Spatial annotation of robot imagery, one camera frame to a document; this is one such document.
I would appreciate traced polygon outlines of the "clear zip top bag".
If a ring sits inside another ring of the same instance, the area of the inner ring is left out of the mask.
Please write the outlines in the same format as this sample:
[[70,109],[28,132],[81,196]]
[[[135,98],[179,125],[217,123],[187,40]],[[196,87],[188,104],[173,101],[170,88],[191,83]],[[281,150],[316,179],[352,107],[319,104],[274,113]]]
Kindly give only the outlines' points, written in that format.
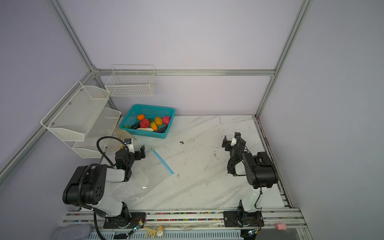
[[131,209],[140,201],[147,200],[150,193],[159,190],[160,185],[174,175],[152,150],[146,150],[146,157],[135,161],[128,182],[111,183],[111,197],[126,203]]

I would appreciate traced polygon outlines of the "yellow toy mango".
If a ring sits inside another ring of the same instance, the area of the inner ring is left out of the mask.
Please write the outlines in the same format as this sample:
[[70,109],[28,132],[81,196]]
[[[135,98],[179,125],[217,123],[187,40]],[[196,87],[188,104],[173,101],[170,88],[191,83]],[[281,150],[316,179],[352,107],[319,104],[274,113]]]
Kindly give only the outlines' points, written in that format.
[[161,117],[156,117],[154,120],[155,124],[160,127],[163,125],[163,119]]

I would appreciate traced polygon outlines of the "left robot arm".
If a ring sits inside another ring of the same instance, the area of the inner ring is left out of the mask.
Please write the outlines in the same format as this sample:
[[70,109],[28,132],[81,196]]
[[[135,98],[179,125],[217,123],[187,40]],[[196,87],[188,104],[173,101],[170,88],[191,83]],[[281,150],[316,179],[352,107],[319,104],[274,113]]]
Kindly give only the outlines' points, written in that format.
[[[105,139],[113,139],[122,144],[115,153],[114,163],[100,147],[100,142]],[[109,222],[113,220],[130,222],[132,215],[127,204],[111,197],[109,187],[112,183],[129,181],[133,164],[146,157],[145,146],[136,151],[132,139],[122,141],[117,137],[105,136],[96,141],[96,147],[109,164],[77,167],[63,192],[63,202],[66,205],[91,210]]]

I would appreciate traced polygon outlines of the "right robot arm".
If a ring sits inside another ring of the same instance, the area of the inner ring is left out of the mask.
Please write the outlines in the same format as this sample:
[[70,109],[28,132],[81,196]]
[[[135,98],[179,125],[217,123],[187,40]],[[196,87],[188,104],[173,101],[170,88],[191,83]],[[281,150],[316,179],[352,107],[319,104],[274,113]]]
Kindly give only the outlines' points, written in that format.
[[241,133],[238,132],[234,133],[230,141],[224,137],[222,148],[230,154],[227,163],[228,174],[234,177],[246,177],[252,189],[250,196],[239,201],[238,213],[243,217],[246,212],[253,210],[259,212],[265,193],[279,181],[275,164],[266,152],[252,154]]

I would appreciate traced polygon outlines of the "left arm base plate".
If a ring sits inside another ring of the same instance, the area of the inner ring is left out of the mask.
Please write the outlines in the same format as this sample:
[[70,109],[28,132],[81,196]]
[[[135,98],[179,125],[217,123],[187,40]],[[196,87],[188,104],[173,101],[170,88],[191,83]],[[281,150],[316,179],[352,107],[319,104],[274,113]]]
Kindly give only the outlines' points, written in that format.
[[145,212],[129,213],[128,217],[117,216],[106,218],[103,225],[104,229],[133,229],[139,222],[145,222],[147,214]]

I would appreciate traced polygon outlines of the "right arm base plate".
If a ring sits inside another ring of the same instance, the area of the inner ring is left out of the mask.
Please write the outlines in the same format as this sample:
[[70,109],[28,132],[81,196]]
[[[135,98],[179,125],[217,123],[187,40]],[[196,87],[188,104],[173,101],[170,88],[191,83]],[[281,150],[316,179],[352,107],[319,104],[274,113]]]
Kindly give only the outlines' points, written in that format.
[[261,211],[256,212],[237,212],[237,211],[224,211],[224,224],[225,227],[263,227],[264,219]]

